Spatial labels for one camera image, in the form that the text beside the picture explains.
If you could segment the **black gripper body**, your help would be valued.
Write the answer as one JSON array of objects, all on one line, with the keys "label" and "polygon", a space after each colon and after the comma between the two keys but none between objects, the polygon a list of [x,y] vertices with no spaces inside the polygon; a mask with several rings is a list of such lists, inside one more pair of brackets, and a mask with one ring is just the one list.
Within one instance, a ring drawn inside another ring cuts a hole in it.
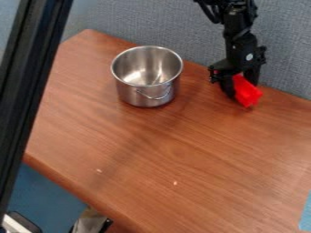
[{"label": "black gripper body", "polygon": [[209,65],[209,81],[220,82],[224,76],[233,76],[254,67],[261,70],[265,63],[265,47],[257,46],[256,36],[248,32],[237,38],[225,38],[225,58]]}]

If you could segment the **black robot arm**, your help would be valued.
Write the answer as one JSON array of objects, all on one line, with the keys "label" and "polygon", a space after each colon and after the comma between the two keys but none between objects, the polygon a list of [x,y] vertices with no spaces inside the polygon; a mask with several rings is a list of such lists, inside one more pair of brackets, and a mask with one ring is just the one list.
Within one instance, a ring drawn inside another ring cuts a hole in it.
[{"label": "black robot arm", "polygon": [[265,63],[265,46],[250,32],[257,17],[253,0],[193,0],[213,24],[222,25],[225,58],[208,66],[209,81],[220,85],[229,98],[236,95],[233,76],[241,74],[257,86]]}]

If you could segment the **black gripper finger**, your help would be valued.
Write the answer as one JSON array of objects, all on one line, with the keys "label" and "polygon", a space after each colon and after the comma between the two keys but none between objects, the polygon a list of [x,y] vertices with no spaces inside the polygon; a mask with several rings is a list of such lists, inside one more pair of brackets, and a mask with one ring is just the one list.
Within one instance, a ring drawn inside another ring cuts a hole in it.
[{"label": "black gripper finger", "polygon": [[246,78],[246,80],[249,81],[252,85],[257,86],[258,77],[260,77],[260,68],[254,67],[254,68],[248,69],[244,72],[244,77]]},{"label": "black gripper finger", "polygon": [[236,90],[234,90],[233,78],[230,76],[224,76],[220,79],[220,89],[229,98],[234,97]]}]

